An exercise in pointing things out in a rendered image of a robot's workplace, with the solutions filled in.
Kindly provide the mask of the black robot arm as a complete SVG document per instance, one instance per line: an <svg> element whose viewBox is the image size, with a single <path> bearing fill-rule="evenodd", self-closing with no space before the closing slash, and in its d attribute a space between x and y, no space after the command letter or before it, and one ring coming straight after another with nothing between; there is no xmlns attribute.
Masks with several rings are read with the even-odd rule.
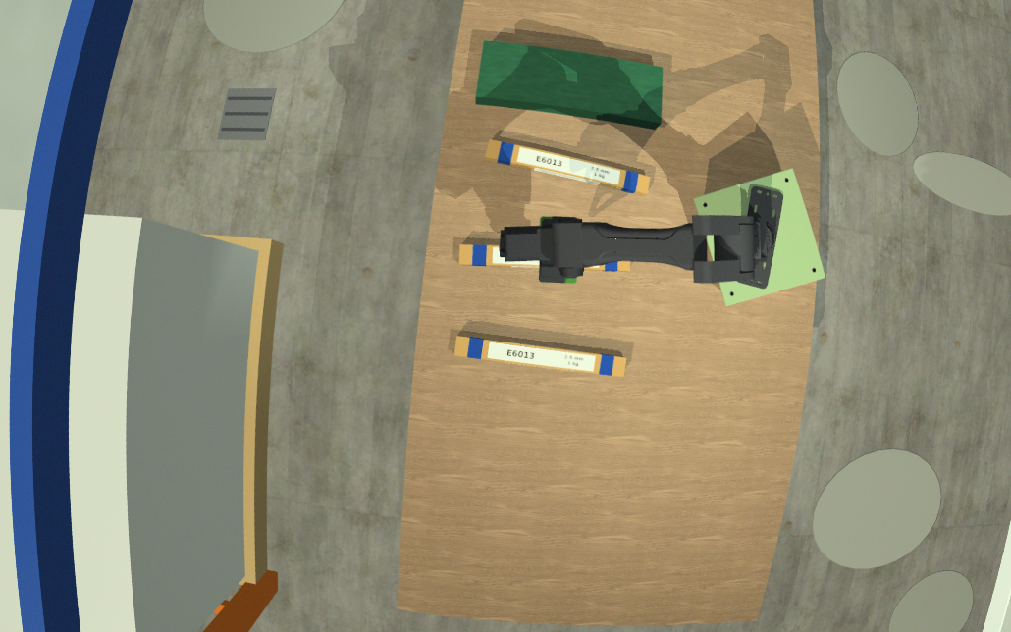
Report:
<svg viewBox="0 0 1011 632"><path fill-rule="evenodd" d="M692 223L665 229L582 223L582 219L557 219L556 223L542 225L547 229L505 227L501 230L499 252L505 262L539 261L543 267L559 267L564 277L580 277L584 268L612 262L655 262L694 270L694 284L737 281L765 289L782 202L780 192L753 186L747 217L692 215ZM707 236L714 236L714 261L708 261Z"/></svg>

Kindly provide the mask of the tan welding electrode pack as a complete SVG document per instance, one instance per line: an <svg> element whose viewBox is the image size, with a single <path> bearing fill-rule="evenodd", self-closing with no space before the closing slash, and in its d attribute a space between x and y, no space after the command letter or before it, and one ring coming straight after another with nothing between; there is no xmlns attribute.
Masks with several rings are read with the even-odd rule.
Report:
<svg viewBox="0 0 1011 632"><path fill-rule="evenodd" d="M485 160L645 196L650 177L543 150L488 139Z"/></svg>
<svg viewBox="0 0 1011 632"><path fill-rule="evenodd" d="M624 377L626 357L456 336L455 355L521 365Z"/></svg>
<svg viewBox="0 0 1011 632"><path fill-rule="evenodd" d="M505 262L505 258L500 257L498 245L461 244L459 248L459 265L539 268L539 261ZM606 265L584 269L595 271L629 272L630 262L612 262Z"/></svg>

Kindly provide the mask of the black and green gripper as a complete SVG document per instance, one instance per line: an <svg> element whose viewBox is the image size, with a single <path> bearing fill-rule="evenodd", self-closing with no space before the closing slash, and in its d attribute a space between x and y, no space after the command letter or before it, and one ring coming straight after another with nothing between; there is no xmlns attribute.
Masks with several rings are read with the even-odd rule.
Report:
<svg viewBox="0 0 1011 632"><path fill-rule="evenodd" d="M556 223L557 219L577 219L576 217L541 217L540 225ZM576 284L577 277L564 277L559 267L543 267L539 265L539 281L541 284Z"/></svg>

